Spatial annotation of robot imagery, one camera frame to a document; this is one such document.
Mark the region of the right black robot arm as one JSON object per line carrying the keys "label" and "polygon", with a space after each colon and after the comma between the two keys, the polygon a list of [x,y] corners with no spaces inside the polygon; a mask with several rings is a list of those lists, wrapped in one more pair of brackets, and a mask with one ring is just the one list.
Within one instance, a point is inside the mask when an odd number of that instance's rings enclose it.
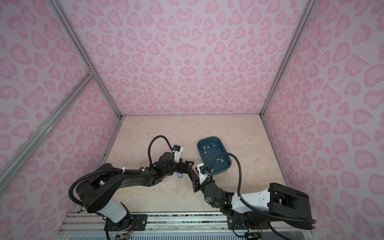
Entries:
{"label": "right black robot arm", "polygon": [[284,222],[294,228],[311,230],[312,217],[309,195],[278,183],[253,194],[226,192],[214,180],[197,187],[208,204],[219,209],[232,229],[255,229],[271,222]]}

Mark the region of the black stapler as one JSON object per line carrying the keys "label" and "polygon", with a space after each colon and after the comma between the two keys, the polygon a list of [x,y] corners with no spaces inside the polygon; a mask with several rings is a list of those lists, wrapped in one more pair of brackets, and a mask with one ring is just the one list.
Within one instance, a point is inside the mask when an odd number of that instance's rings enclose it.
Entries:
{"label": "black stapler", "polygon": [[189,176],[193,185],[194,193],[200,191],[201,190],[200,179],[196,171],[193,169],[194,162],[185,161],[185,162],[180,162],[179,164],[181,167],[180,173],[187,174]]}

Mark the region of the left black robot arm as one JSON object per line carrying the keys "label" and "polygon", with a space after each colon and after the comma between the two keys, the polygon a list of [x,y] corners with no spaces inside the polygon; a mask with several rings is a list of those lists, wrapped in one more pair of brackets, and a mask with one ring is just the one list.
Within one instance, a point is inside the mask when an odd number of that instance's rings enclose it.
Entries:
{"label": "left black robot arm", "polygon": [[193,185],[199,184],[199,177],[193,169],[194,162],[175,161],[175,155],[164,153],[159,160],[138,170],[119,169],[112,164],[103,164],[96,171],[77,179],[69,188],[69,198],[84,207],[88,213],[105,218],[105,231],[114,224],[116,230],[132,230],[133,217],[123,203],[113,199],[121,188],[152,187],[161,183],[173,173],[187,174]]}

